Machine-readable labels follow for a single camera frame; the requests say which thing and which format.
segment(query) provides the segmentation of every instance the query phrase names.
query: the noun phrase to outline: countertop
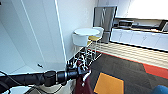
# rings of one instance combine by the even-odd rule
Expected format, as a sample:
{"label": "countertop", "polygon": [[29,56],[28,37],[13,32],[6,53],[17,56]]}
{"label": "countertop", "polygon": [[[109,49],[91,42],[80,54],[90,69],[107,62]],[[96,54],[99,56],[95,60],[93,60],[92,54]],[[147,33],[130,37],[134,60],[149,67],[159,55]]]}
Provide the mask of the countertop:
{"label": "countertop", "polygon": [[156,29],[141,29],[141,28],[119,28],[119,27],[113,27],[114,29],[124,29],[124,30],[133,30],[133,31],[144,31],[144,32],[154,32],[154,33],[163,33],[168,34],[168,32],[159,31]]}

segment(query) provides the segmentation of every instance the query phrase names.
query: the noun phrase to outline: robotic arm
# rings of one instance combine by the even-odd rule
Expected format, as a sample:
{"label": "robotic arm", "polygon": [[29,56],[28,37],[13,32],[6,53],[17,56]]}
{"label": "robotic arm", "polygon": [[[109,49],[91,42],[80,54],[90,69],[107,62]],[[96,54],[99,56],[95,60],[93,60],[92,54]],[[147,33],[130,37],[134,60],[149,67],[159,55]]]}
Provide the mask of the robotic arm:
{"label": "robotic arm", "polygon": [[47,71],[45,73],[0,76],[0,93],[15,86],[39,86],[44,84],[46,87],[50,87],[70,79],[76,79],[80,75],[84,75],[88,72],[89,71],[84,71],[80,67],[77,67],[68,71]]}

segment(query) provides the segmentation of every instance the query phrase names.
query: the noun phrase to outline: yellow stool cushion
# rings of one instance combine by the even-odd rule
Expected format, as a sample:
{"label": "yellow stool cushion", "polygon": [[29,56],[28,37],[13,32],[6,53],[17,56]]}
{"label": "yellow stool cushion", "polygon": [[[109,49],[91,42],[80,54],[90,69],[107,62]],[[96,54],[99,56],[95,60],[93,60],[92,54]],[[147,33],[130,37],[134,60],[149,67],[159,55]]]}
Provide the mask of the yellow stool cushion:
{"label": "yellow stool cushion", "polygon": [[97,94],[124,94],[124,81],[100,73],[94,92]]}
{"label": "yellow stool cushion", "polygon": [[91,43],[92,43],[92,41],[88,41],[88,42],[87,42],[87,46],[89,46]]}
{"label": "yellow stool cushion", "polygon": [[100,37],[89,36],[89,40],[92,40],[92,41],[98,41],[99,39],[100,39]]}

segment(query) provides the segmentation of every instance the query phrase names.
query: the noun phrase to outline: red object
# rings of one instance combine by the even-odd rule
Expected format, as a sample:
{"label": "red object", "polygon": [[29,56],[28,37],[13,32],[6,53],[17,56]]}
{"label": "red object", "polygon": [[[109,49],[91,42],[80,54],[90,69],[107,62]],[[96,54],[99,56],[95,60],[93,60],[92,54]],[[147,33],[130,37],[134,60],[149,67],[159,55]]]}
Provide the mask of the red object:
{"label": "red object", "polygon": [[168,70],[167,69],[160,68],[157,66],[148,65],[148,64],[143,64],[143,65],[144,65],[146,73],[168,79]]}
{"label": "red object", "polygon": [[76,79],[75,94],[94,94],[93,90],[90,87],[89,77],[87,77],[85,82],[83,82],[83,76],[80,76]]}

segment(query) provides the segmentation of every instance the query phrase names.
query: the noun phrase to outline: stainless steel refrigerator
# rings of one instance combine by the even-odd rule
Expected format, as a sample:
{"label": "stainless steel refrigerator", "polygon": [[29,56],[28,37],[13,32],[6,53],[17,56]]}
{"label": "stainless steel refrigerator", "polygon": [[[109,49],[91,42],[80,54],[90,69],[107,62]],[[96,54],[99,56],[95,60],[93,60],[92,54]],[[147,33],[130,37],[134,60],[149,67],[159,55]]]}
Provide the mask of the stainless steel refrigerator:
{"label": "stainless steel refrigerator", "polygon": [[113,20],[116,14],[117,7],[95,7],[94,9],[94,27],[104,28],[101,42],[108,43],[110,39],[111,30],[113,27]]}

